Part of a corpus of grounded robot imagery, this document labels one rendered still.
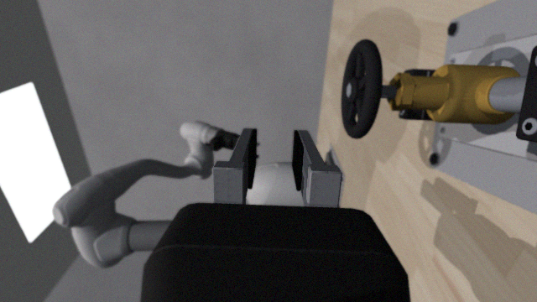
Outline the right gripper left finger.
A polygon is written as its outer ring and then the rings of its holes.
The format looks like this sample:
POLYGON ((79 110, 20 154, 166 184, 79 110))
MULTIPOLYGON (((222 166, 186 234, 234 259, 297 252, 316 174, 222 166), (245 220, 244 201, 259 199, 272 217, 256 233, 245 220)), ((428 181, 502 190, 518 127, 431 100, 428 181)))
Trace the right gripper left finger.
POLYGON ((212 167, 213 203, 246 205, 253 188, 257 159, 257 129, 244 128, 228 161, 212 167))

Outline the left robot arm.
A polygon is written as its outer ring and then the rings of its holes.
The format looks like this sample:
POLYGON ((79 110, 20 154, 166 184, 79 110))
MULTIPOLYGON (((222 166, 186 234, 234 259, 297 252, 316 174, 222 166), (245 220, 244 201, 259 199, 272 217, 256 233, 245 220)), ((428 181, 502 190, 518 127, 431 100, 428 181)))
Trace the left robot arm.
MULTIPOLYGON (((206 145, 209 127, 188 121, 180 129, 190 153, 185 165, 176 166, 154 159, 140 159, 95 174, 68 189, 51 210, 55 221, 71 228, 83 258, 97 268, 110 268, 138 251, 153 251, 172 221, 137 221, 116 213, 115 200, 146 175, 184 179, 195 175, 205 180, 212 174, 213 151, 206 145)), ((297 191, 292 162, 275 162, 256 167, 249 205, 304 206, 297 191)))

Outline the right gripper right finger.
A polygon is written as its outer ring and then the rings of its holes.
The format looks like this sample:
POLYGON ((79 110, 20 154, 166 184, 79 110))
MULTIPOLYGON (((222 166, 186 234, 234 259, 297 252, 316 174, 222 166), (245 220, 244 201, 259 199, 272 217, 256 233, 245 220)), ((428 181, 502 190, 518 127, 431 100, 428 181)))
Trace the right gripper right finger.
POLYGON ((292 168, 304 206, 338 208, 342 172, 324 163, 307 130, 294 131, 292 168))

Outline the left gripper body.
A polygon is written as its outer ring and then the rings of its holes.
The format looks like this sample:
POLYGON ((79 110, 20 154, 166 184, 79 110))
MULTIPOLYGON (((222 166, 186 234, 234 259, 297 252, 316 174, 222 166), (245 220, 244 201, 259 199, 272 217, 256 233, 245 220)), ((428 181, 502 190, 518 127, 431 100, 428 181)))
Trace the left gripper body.
POLYGON ((205 142, 210 150, 218 151, 221 148, 233 150, 240 135, 224 131, 222 128, 209 127, 206 131, 205 142))

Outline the brass valve with black handwheel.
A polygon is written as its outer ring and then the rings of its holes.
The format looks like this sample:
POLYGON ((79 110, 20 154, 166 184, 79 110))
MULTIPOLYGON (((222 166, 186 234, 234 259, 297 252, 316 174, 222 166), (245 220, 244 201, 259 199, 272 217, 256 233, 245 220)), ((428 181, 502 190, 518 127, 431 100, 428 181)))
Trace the brass valve with black handwheel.
POLYGON ((537 160, 537 35, 456 53, 449 65, 406 70, 389 84, 377 45, 357 42, 341 89, 351 138, 369 132, 387 98, 399 118, 440 122, 441 138, 537 160))

